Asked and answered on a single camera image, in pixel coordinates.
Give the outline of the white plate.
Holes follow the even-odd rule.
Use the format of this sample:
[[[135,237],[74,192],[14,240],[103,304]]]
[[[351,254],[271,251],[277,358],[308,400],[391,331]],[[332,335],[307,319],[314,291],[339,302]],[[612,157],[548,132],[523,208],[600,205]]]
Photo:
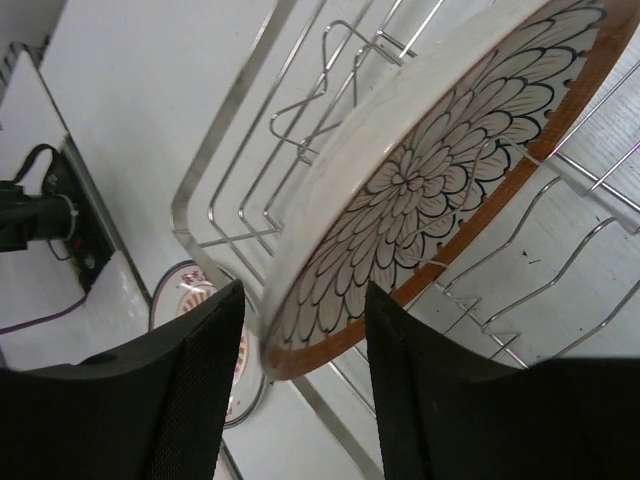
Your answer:
[[[498,1],[382,81],[291,200],[261,361],[305,375],[364,337],[369,283],[432,283],[567,135],[639,26],[635,1]]]

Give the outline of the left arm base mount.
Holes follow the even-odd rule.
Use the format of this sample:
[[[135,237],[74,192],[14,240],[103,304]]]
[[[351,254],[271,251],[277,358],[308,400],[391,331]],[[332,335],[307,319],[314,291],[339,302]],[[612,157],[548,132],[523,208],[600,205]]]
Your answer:
[[[74,233],[69,240],[63,240],[62,245],[83,291],[88,293],[115,249],[87,189],[64,153],[58,153],[52,160],[43,180],[42,191],[65,195],[78,211]]]

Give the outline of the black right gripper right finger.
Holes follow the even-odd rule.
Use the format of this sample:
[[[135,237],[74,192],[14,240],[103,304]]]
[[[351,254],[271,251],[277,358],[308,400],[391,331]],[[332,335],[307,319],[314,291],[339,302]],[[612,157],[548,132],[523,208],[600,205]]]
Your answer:
[[[635,479],[639,362],[517,369],[423,324],[376,284],[367,355],[388,479]]]

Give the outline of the metal wire dish rack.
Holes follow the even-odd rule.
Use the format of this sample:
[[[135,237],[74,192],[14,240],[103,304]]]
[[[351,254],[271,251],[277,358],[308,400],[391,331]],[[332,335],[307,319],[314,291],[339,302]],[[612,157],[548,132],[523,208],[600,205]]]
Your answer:
[[[259,307],[296,196],[334,130],[390,74],[498,1],[279,1],[185,173],[172,229]],[[639,334],[639,26],[570,131],[444,271],[401,304],[493,360],[623,354]],[[363,339],[288,380],[367,477],[346,405],[372,420]]]

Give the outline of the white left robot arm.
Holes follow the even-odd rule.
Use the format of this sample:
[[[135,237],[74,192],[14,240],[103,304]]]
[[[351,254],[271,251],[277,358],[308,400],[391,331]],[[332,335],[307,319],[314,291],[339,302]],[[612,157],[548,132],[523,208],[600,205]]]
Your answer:
[[[29,195],[21,182],[45,152],[51,154],[51,162],[40,193]],[[25,250],[32,241],[71,239],[78,224],[79,195],[80,187],[63,153],[50,144],[36,145],[14,178],[1,182],[1,251]]]

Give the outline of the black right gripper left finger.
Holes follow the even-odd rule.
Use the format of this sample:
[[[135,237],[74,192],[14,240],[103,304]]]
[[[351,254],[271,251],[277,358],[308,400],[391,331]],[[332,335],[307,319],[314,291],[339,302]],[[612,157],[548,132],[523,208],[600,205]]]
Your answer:
[[[210,479],[245,316],[233,281],[83,362],[1,372],[5,479]]]

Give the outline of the plate with orange sunburst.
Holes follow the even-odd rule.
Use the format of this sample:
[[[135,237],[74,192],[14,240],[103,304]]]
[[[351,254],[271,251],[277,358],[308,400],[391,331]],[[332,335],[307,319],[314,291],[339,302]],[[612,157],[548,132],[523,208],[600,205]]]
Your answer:
[[[174,265],[159,281],[153,295],[149,327],[154,329],[193,310],[217,292],[203,270],[193,260]],[[246,420],[259,404],[266,379],[260,365],[259,341],[249,329],[257,320],[253,292],[246,294],[245,323],[239,344],[225,428]]]

